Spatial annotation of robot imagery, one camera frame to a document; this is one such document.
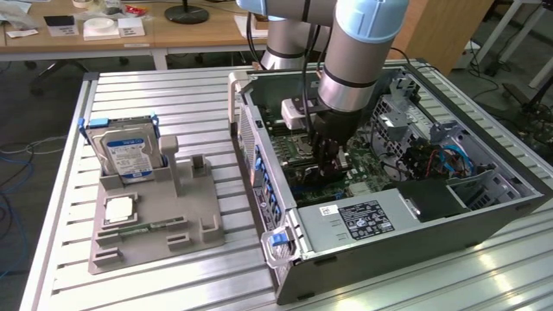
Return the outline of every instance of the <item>robotic arm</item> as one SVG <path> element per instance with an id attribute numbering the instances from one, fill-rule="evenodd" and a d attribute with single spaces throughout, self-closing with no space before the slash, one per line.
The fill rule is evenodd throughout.
<path id="1" fill-rule="evenodd" d="M 332 25 L 318 98 L 330 109 L 318 113 L 311 133 L 314 156 L 319 159 L 318 179 L 332 181 L 332 175 L 348 169 L 346 145 L 358 130 L 410 0 L 238 0 L 238 4 L 271 16 L 264 62 L 270 57 L 302 59 L 306 47 L 295 50 L 280 43 L 287 36 L 302 36 L 294 30 L 303 22 Z M 284 69 L 298 67 L 299 62 L 274 64 L 266 66 Z"/>

